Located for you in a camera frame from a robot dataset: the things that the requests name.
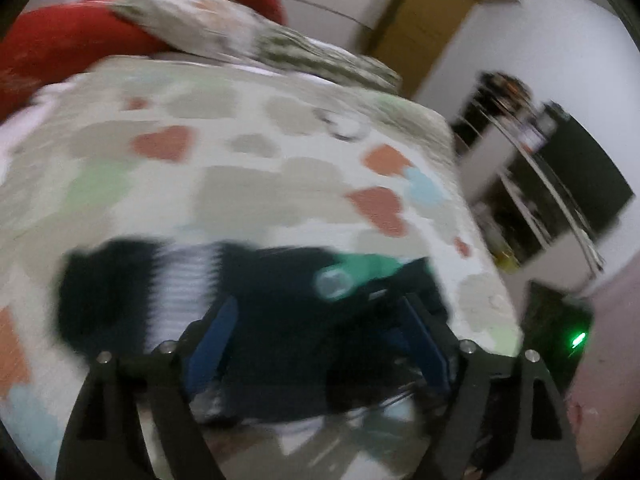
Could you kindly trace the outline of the olive cloud pattern pillow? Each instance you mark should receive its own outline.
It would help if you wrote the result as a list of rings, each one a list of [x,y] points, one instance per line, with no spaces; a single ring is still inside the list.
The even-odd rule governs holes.
[[[402,83],[398,73],[376,58],[353,54],[280,25],[261,32],[255,49],[258,61],[268,66],[342,86],[397,94]]]

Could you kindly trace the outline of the white tv cabinet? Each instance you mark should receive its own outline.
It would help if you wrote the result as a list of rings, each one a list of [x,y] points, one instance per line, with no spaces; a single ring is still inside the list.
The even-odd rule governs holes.
[[[526,122],[472,99],[454,123],[465,199],[511,296],[529,283],[580,292],[604,263],[570,192],[524,139]]]

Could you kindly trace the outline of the long red bolster pillow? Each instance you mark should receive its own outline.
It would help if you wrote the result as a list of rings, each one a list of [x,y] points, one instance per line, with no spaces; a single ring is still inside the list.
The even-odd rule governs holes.
[[[28,0],[1,0],[1,118],[47,84],[57,84],[111,55],[148,55],[167,44],[108,10],[112,0],[79,0],[26,12]],[[281,0],[233,0],[278,24]]]

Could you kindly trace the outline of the navy striped pants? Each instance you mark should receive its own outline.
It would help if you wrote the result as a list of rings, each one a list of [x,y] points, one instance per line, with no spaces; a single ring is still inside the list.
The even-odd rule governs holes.
[[[183,366],[233,297],[238,322],[217,378],[196,398],[210,393],[224,414],[280,422],[345,413],[423,378],[398,322],[398,301],[412,292],[447,323],[425,258],[120,238],[64,256],[56,328],[89,359],[134,358],[172,340]]]

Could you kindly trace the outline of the white bed sheet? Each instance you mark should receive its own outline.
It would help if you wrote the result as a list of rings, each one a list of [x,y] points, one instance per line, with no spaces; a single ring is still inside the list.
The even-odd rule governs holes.
[[[4,182],[12,159],[21,143],[51,115],[58,101],[66,92],[78,84],[76,77],[59,84],[47,84],[39,89],[27,102],[27,105],[11,114],[1,124],[1,182]]]

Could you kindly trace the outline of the wooden door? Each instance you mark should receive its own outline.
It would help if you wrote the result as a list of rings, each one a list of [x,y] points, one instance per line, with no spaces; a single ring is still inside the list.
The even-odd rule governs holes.
[[[364,37],[363,53],[398,73],[399,94],[411,98],[479,1],[390,0]]]

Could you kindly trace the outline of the patchwork heart quilt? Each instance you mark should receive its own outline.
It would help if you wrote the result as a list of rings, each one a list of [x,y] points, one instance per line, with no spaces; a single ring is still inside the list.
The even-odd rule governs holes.
[[[456,335],[518,352],[434,110],[230,65],[114,56],[75,77],[1,182],[1,419],[40,477],[87,374],[54,332],[58,270],[112,238],[425,257]]]

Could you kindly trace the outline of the black television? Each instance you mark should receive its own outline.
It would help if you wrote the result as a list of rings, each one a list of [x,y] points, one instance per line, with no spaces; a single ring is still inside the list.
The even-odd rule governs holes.
[[[634,191],[599,142],[555,102],[518,128],[518,140],[533,157],[572,216],[597,242],[616,225]]]

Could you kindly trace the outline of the cluttered shoe rack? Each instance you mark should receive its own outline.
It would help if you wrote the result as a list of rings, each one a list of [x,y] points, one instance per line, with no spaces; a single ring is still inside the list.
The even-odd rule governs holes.
[[[481,72],[464,107],[450,124],[456,153],[462,155],[490,125],[491,119],[515,117],[532,105],[532,90],[503,72]]]

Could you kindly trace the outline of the floral white pillow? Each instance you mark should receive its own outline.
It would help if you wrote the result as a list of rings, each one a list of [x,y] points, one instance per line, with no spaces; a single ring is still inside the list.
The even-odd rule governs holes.
[[[254,58],[267,22],[231,0],[114,0],[111,10],[171,47],[201,58]]]

